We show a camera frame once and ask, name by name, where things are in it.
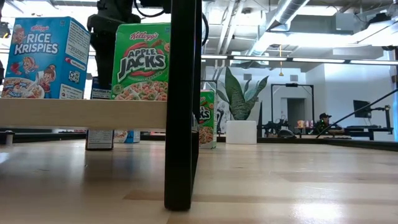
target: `metal frame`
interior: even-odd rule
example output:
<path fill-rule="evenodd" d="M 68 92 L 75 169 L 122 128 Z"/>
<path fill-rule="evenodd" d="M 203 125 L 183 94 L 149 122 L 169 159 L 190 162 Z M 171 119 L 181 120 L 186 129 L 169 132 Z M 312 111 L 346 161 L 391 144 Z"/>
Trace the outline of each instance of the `metal frame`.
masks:
<path fill-rule="evenodd" d="M 172 0 L 170 45 L 164 205 L 172 211 L 183 211 L 191 207 L 199 150 L 198 133 L 192 126 L 200 104 L 200 0 Z"/>
<path fill-rule="evenodd" d="M 315 107 L 314 107 L 314 100 L 313 100 L 313 85 L 301 85 L 297 84 L 297 86 L 289 86 L 288 84 L 271 84 L 271 121 L 274 122 L 274 86 L 286 86 L 289 88 L 297 88 L 298 86 L 309 86 L 311 88 L 311 100 L 312 100 L 312 120 L 315 122 Z"/>

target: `wooden shelf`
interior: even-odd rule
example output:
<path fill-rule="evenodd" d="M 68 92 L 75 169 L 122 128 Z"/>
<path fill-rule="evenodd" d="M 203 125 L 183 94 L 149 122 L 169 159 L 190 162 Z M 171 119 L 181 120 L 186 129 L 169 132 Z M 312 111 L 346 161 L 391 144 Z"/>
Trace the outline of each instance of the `wooden shelf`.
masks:
<path fill-rule="evenodd" d="M 166 128 L 165 101 L 0 98 L 0 127 Z"/>

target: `ductwork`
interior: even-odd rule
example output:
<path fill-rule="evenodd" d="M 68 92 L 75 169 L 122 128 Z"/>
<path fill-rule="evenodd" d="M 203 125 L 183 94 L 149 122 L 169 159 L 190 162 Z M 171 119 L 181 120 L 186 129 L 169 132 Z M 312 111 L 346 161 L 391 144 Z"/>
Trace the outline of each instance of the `ductwork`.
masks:
<path fill-rule="evenodd" d="M 253 45 L 248 55 L 262 55 L 272 43 L 272 33 L 269 31 L 279 26 L 284 26 L 284 31 L 289 31 L 290 22 L 297 15 L 299 9 L 310 0 L 280 0 L 275 10 L 267 14 L 266 32 Z"/>

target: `cap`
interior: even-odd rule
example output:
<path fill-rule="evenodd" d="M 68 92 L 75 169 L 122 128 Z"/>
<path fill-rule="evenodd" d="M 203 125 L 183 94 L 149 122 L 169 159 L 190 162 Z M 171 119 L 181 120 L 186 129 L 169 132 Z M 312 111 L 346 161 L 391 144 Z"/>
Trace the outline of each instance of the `cap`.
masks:
<path fill-rule="evenodd" d="M 327 115 L 326 113 L 322 113 L 321 115 L 319 115 L 319 119 L 322 119 L 322 118 L 331 118 L 331 116 Z"/>

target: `cereal bowl image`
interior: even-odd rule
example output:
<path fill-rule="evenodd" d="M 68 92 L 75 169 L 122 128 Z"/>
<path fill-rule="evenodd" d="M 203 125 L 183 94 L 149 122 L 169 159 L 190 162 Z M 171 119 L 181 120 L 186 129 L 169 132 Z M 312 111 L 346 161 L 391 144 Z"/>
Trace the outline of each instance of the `cereal bowl image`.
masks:
<path fill-rule="evenodd" d="M 44 98 L 43 88 L 26 78 L 6 78 L 1 93 L 3 98 Z"/>
<path fill-rule="evenodd" d="M 167 82 L 147 81 L 125 87 L 115 100 L 157 100 L 167 101 Z"/>

